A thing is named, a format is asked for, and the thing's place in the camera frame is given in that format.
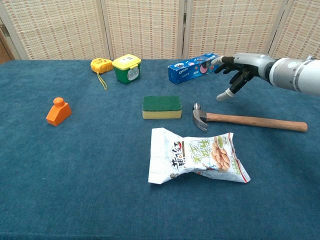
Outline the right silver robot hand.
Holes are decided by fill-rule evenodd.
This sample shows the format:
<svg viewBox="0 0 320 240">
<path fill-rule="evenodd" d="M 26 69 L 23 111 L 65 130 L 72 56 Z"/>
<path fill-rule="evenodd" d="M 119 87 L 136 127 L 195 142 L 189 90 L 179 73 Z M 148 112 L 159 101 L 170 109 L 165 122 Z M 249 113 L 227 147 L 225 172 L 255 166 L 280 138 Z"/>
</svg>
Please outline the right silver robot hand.
<svg viewBox="0 0 320 240">
<path fill-rule="evenodd" d="M 254 77 L 270 81 L 270 70 L 276 60 L 267 54 L 236 53 L 233 56 L 219 56 L 211 61 L 213 66 L 218 66 L 216 74 L 231 71 L 237 73 L 231 78 L 231 86 L 216 97 L 217 101 L 225 101 L 232 98 L 247 82 Z"/>
</svg>

